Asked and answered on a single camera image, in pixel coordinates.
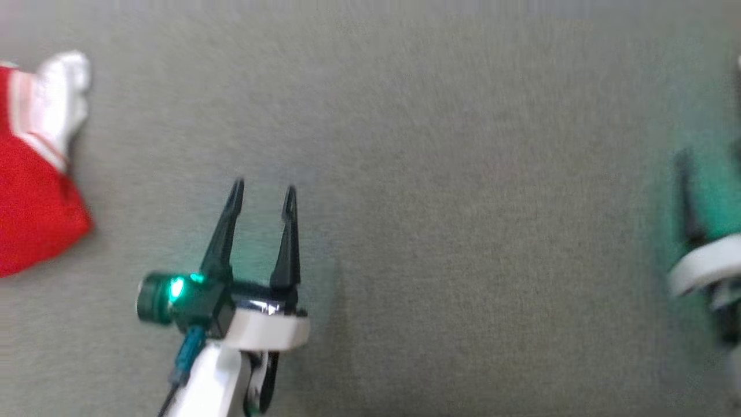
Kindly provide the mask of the red and white jersey shirt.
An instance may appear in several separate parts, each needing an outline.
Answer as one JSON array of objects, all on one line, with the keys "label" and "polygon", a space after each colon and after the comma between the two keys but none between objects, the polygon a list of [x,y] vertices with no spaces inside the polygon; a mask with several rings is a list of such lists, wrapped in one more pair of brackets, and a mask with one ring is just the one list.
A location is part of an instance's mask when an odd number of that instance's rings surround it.
[{"label": "red and white jersey shirt", "polygon": [[90,88],[90,60],[79,50],[32,72],[0,61],[0,277],[55,258],[91,230],[69,174]]}]

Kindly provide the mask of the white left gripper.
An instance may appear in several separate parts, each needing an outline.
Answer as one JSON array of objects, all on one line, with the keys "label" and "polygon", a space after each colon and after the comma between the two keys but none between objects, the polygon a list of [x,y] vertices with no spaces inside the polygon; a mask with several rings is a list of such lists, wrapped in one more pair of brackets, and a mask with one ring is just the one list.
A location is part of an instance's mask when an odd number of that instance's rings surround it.
[{"label": "white left gripper", "polygon": [[[212,233],[200,272],[206,281],[233,280],[231,254],[236,222],[243,206],[244,180],[234,181],[222,214]],[[287,188],[280,250],[270,277],[270,287],[236,282],[232,299],[236,310],[223,343],[243,352],[284,352],[307,343],[311,322],[298,309],[300,246],[296,188]]]}]

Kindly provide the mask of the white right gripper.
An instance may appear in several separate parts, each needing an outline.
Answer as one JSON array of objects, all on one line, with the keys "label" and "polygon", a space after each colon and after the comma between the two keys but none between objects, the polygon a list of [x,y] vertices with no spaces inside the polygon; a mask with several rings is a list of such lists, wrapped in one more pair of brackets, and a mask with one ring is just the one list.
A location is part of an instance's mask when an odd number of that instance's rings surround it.
[{"label": "white right gripper", "polygon": [[741,234],[710,242],[707,224],[707,188],[710,177],[703,159],[683,148],[675,157],[680,235],[686,244],[706,244],[689,251],[669,271],[672,296],[732,278],[741,278]]}]

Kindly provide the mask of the grey fabric sofa seat cushion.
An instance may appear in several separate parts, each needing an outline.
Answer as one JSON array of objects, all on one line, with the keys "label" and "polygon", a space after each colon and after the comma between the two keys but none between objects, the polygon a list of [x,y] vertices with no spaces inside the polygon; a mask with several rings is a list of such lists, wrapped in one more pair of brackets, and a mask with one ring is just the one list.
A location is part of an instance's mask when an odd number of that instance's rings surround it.
[{"label": "grey fabric sofa seat cushion", "polygon": [[0,279],[0,417],[155,417],[199,267],[267,280],[298,191],[310,342],[270,417],[741,417],[681,247],[674,156],[741,137],[741,0],[0,0],[0,58],[93,66],[95,230]]}]

